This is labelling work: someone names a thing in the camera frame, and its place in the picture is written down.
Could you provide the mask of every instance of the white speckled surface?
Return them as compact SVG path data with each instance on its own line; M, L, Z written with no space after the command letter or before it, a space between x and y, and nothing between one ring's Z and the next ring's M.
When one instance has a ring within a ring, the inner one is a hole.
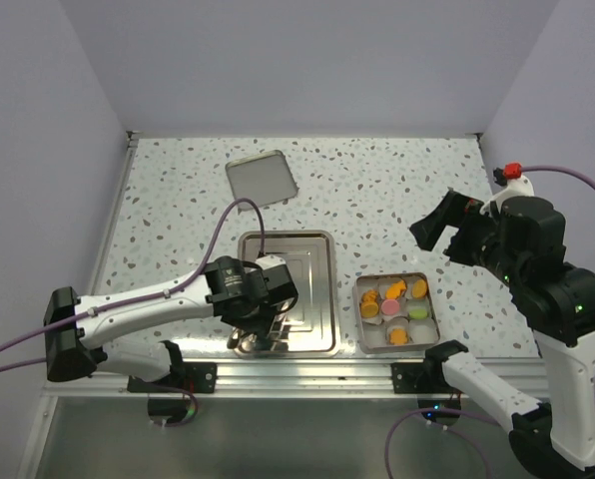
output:
M536 355L523 316L499 282L481 268L450 264L441 254L449 232L434 252L425 252L407 229L432 211L449 187L475 198L490 196L474 139L140 140L98 292L144 286L190 270L233 200L225 164L268 150L285 153L299 193L263 209L267 228L326 230L335 238L342 337L337 358L365 357L355 343L355 278L396 271L428 275L444 339L459 339L480 357ZM214 257L236 255L240 235L256 228L253 212L233 212ZM226 350L230 331L208 318L133 337L172 338L189 358L235 358Z

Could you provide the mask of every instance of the gray floor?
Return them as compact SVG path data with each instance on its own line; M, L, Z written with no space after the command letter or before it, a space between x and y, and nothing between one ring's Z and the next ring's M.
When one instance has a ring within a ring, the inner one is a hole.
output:
M38 477L386 477L386 432L414 405L202 398L193 423L163 431L149 425L144 398L62 399ZM456 427L482 445L497 479L532 477L501 429L463 419ZM397 478L484 477L469 445L420 420L404 422L390 450Z

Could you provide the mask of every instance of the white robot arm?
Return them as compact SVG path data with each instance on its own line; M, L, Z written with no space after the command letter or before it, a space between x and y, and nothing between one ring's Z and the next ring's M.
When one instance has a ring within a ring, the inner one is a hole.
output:
M564 261L565 220L533 197L518 164L495 179L505 188L488 202L450 191L410 230L431 250L446 226L458 228L444 253L509 287L544 359L550 403L510 386L458 341L428 349L424 369L490 414L536 477L595 478L595 274Z
M274 255L255 263L223 256L190 276L118 294L77 296L57 289L45 314L45 325L74 314L84 317L45 333L47 377L62 382L107 371L169 386L184 382L182 356L174 342L148 345L123 336L181 319L220 316L249 334L266 335L287 301L298 297L286 262ZM105 305L115 304L107 309Z

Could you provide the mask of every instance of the green object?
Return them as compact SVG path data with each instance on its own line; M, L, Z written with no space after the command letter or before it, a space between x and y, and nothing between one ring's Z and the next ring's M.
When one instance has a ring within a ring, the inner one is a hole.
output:
M427 319L428 310L425 307L417 307L408 311L408 317L411 319Z

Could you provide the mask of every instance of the pink lid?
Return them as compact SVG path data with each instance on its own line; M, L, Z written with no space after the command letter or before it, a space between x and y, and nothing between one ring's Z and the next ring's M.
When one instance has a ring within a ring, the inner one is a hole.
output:
M392 316L399 313L399 302L395 299L385 299L381 304L381 312L387 316Z

